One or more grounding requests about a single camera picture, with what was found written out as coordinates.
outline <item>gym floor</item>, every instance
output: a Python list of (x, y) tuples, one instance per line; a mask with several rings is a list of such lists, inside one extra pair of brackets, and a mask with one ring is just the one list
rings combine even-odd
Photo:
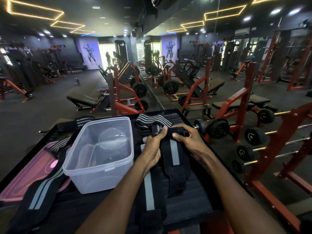
[[(148, 77), (144, 71), (141, 72), (143, 77)], [(204, 69), (201, 69), (197, 76), (204, 75)], [(211, 78), (221, 78), (225, 80), (217, 95), (208, 100), (208, 104), (212, 102), (220, 102), (226, 100), (232, 94), (240, 90), (244, 86), (245, 75), (237, 78), (240, 81), (230, 80), (231, 75), (228, 73), (211, 72)], [(79, 78), (80, 85), (75, 85), (74, 78)], [(65, 78), (57, 78), (54, 84), (42, 86), (33, 92), (35, 96), (28, 102), (22, 102), (24, 98), (17, 94), (6, 94), (6, 100), (0, 101), (0, 180), (11, 171), (14, 166), (26, 155), (33, 145), (42, 137), (38, 133), (39, 130), (49, 129), (55, 121), (60, 118), (74, 119), (83, 115), (92, 115), (95, 117), (110, 116), (110, 112), (101, 112), (90, 114), (88, 110), (76, 111), (76, 107), (67, 100), (66, 95), (71, 91), (85, 94), (89, 97), (97, 98), (99, 92), (98, 83), (104, 86), (104, 79), (98, 70), (89, 70), (76, 75), (66, 75)], [(307, 90), (294, 90), (286, 92), (287, 84), (285, 83), (266, 83), (257, 85), (254, 83), (253, 92), (256, 95), (269, 98), (271, 105), (279, 109), (279, 111), (288, 111), (297, 108), (303, 104), (311, 102), (311, 98), (305, 96)], [(165, 109), (179, 108), (178, 103), (170, 102), (165, 96), (161, 87), (153, 89), (154, 94), (162, 103)], [(181, 88), (178, 93), (187, 92), (186, 88)], [(212, 109), (212, 115), (215, 116), (217, 110)], [(201, 117), (201, 111), (190, 112), (188, 119), (193, 122), (194, 119)], [(257, 124), (257, 116), (253, 112), (246, 114), (243, 132), (246, 128), (255, 127)], [(271, 124), (263, 127), (265, 131), (277, 130), (281, 125), (281, 119), (277, 117)], [(309, 137), (309, 128), (300, 129), (293, 136), (293, 139)], [(241, 144), (248, 145), (241, 136)], [(231, 167), (232, 159), (236, 159), (237, 143), (233, 142), (230, 136), (221, 140), (211, 140), (211, 146), (219, 154), (219, 156)], [(287, 145), (282, 153), (297, 150), (301, 144)], [(276, 159), (269, 167), (267, 172), (262, 176), (261, 182), (272, 192), (283, 204), (291, 204), (309, 198), (304, 191), (298, 188), (294, 183), (288, 180), (280, 180), (273, 173), (282, 169), (282, 163), (289, 161), (290, 157), (282, 157)], [(295, 173), (301, 176), (308, 183), (312, 183), (312, 173), (309, 173), (312, 167), (312, 158), (309, 156), (302, 162)]]

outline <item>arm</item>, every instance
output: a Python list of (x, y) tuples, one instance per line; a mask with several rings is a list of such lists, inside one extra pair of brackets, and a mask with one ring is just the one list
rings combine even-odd
[(205, 145), (195, 128), (185, 124), (173, 127), (183, 127), (190, 134), (189, 137), (183, 137), (173, 133), (173, 137), (183, 142), (192, 156), (209, 169), (235, 234), (286, 234), (283, 228), (232, 177)]
[(123, 234), (126, 232), (138, 189), (149, 169), (160, 159), (159, 143), (166, 134), (167, 127), (165, 126), (159, 135), (147, 138), (142, 154), (131, 169), (89, 215), (76, 234)]

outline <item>air conditioner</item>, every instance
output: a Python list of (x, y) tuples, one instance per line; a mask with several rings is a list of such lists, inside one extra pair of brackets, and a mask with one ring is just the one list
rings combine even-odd
[(249, 34), (250, 28), (240, 29), (235, 31), (235, 35)]

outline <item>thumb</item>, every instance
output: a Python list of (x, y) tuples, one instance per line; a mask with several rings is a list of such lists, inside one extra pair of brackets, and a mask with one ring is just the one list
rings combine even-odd
[(167, 135), (167, 131), (168, 131), (168, 127), (164, 126), (162, 128), (161, 132), (157, 136), (155, 136), (155, 137), (158, 138), (159, 140), (162, 140)]
[(172, 137), (173, 137), (176, 141), (178, 141), (178, 142), (183, 142), (183, 143), (185, 143), (186, 137), (184, 137), (184, 136), (181, 136), (181, 135), (179, 135), (179, 134), (177, 134), (177, 133), (173, 133), (173, 134), (172, 134)]

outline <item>pink lid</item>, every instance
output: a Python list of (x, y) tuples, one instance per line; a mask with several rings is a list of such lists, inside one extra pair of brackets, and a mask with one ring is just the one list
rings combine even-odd
[[(45, 147), (51, 147), (56, 143), (57, 141), (51, 142)], [(49, 152), (42, 148), (2, 191), (0, 200), (5, 202), (22, 200), (28, 187), (34, 181), (45, 178), (56, 166), (57, 161), (58, 160)], [(64, 190), (69, 185), (70, 181), (68, 177), (61, 185), (58, 192)]]

